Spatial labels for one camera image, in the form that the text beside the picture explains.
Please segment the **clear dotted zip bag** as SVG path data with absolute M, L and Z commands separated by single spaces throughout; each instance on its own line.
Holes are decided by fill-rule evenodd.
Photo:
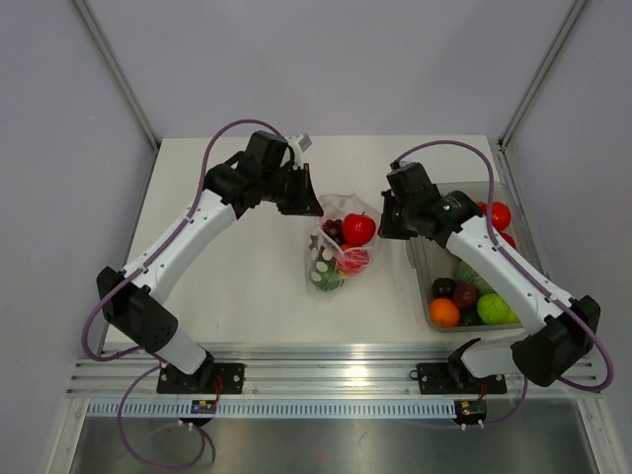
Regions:
M 322 195 L 319 202 L 324 214 L 309 234 L 306 280 L 312 290 L 334 293 L 374 262 L 380 214 L 356 194 Z

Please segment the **small red tomato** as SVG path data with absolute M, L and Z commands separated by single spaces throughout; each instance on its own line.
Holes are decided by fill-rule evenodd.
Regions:
M 342 254 L 337 259 L 337 268 L 347 277 L 361 274 L 370 263 L 369 254 L 362 247 L 344 244 L 341 250 Z

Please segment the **dark grape bunch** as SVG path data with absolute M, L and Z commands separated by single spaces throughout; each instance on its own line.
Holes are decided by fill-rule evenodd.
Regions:
M 343 221 L 341 219 L 327 219 L 322 225 L 322 229 L 337 245 L 345 243 Z

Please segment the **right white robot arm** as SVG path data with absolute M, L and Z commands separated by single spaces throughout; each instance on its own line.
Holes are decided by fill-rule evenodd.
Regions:
M 450 384 L 470 391 L 484 377 L 517 373 L 547 387 L 591 350 L 600 308 L 576 298 L 540 274 L 509 245 L 467 194 L 443 195 L 419 163 L 394 164 L 386 177 L 380 234 L 385 239 L 424 237 L 470 266 L 509 306 L 524 335 L 472 340 L 448 361 Z

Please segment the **green bell pepper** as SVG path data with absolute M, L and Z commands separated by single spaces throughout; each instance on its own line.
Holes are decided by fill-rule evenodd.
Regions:
M 309 280 L 317 290 L 323 292 L 335 291 L 345 283 L 345 279 L 337 271 L 321 273 L 313 270 L 309 274 Z

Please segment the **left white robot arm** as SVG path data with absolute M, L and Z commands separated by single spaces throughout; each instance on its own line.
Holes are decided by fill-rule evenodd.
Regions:
M 282 215 L 322 216 L 303 153 L 308 134 L 254 132 L 244 150 L 201 174 L 193 202 L 143 254 L 97 277 L 106 321 L 156 357 L 169 392 L 219 387 L 213 355 L 196 343 L 164 303 L 199 254 L 221 232 L 262 202 Z

